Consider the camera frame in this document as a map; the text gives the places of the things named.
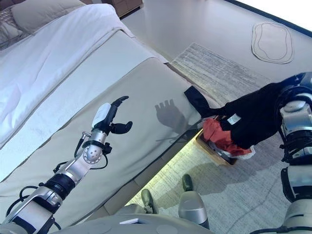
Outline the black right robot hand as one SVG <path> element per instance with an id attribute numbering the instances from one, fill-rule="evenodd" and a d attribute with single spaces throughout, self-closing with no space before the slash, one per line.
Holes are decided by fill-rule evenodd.
<path id="1" fill-rule="evenodd" d="M 281 96 L 284 98 L 294 97 L 303 93 L 312 93 L 312 73 L 304 72 L 294 75 L 282 81 L 283 89 Z"/>

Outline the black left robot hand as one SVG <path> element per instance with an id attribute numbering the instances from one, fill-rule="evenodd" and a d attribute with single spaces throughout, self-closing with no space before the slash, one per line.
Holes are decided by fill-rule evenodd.
<path id="1" fill-rule="evenodd" d="M 120 135 L 129 132 L 133 125 L 131 121 L 126 124 L 113 123 L 118 107 L 128 98 L 128 96 L 122 96 L 112 103 L 101 105 L 92 121 L 92 131 L 99 130 L 106 135 L 110 133 Z"/>

